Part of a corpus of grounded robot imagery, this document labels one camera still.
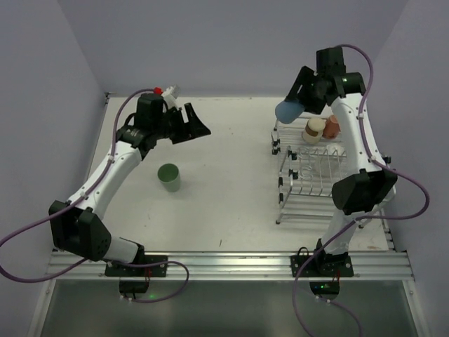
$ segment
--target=blue object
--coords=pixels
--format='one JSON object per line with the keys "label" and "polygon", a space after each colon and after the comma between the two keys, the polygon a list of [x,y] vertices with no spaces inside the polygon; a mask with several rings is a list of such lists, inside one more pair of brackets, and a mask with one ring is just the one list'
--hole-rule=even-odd
{"label": "blue object", "polygon": [[295,119],[297,119],[303,112],[305,108],[299,102],[280,102],[276,109],[274,109],[274,114],[276,118],[284,124],[290,124]]}

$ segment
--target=wire dish rack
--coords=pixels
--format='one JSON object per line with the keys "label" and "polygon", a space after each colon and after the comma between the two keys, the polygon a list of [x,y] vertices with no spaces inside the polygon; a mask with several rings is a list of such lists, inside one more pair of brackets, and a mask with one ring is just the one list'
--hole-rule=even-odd
{"label": "wire dish rack", "polygon": [[272,154],[278,157],[279,216],[323,219],[333,215],[332,186],[347,176],[346,151],[340,137],[310,145],[302,139],[308,118],[285,125],[276,121]]}

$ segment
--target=cable clip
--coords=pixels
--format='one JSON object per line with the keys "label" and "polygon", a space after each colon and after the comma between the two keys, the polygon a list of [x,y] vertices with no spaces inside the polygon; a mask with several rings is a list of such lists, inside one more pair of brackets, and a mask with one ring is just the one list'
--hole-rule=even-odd
{"label": "cable clip", "polygon": [[80,195],[80,197],[83,198],[84,200],[87,200],[87,198],[88,198],[88,195],[86,194],[86,191],[81,191],[81,192],[79,193],[79,195]]}

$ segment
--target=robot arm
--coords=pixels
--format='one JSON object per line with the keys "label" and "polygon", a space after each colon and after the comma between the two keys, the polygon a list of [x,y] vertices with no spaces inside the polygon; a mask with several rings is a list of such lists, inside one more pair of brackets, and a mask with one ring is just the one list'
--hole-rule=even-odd
{"label": "robot arm", "polygon": [[[185,104],[188,121],[184,122],[176,98],[176,87],[168,88],[161,95],[141,95],[138,98],[134,124],[124,125],[116,132],[114,153],[111,153],[110,147],[90,178],[66,202],[55,201],[51,205],[49,213],[54,214],[73,201],[83,198],[76,207],[51,221],[56,247],[92,261],[145,263],[144,247],[112,236],[102,219],[123,181],[156,146],[157,140],[170,138],[173,144],[177,144],[210,135],[210,130],[201,123],[190,103]],[[85,191],[94,186],[104,174],[109,162],[106,175],[86,195]]]}
{"label": "robot arm", "polygon": [[[304,111],[320,114],[328,105],[337,117],[342,131],[349,172],[346,178],[333,185],[335,211],[317,248],[328,242],[353,219],[371,212],[384,200],[397,181],[396,174],[372,163],[373,158],[366,153],[359,126],[360,118],[363,118],[371,152],[376,155],[378,162],[384,164],[371,130],[367,108],[363,107],[362,112],[358,110],[365,91],[362,76],[358,72],[346,71],[342,47],[338,46],[317,51],[316,72],[303,67],[286,99],[276,107],[278,120],[288,124]],[[349,242],[354,232],[355,226],[324,248],[312,266],[318,275],[333,276],[348,263]]]}

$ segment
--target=black mounting bracket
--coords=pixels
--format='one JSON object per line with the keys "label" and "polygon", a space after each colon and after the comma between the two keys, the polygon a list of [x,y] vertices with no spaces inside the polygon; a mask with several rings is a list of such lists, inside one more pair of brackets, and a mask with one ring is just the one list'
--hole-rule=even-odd
{"label": "black mounting bracket", "polygon": [[288,175],[293,176],[293,180],[297,180],[300,177],[300,173],[298,171],[294,171],[291,168],[288,170]]}
{"label": "black mounting bracket", "polygon": [[297,153],[292,150],[288,151],[288,156],[292,157],[292,160],[297,160]]}
{"label": "black mounting bracket", "polygon": [[[146,265],[149,263],[157,263],[168,261],[167,255],[144,255],[139,264]],[[117,263],[112,263],[111,266],[106,266],[105,276],[107,277],[145,277],[146,271],[150,270],[150,277],[165,277],[167,275],[167,264],[161,264],[151,268],[132,268]]]}
{"label": "black mounting bracket", "polygon": [[120,281],[119,282],[119,293],[124,296],[128,294],[146,293],[149,288],[148,281]]}
{"label": "black mounting bracket", "polygon": [[[318,240],[318,244],[316,245],[317,249],[320,247],[321,239]],[[290,268],[293,277],[296,277],[297,271],[309,257],[310,255],[308,254],[293,255],[290,257]],[[300,277],[334,277],[338,272],[340,272],[341,277],[354,276],[351,257],[348,253],[333,256],[322,251],[313,261],[306,265]]]}

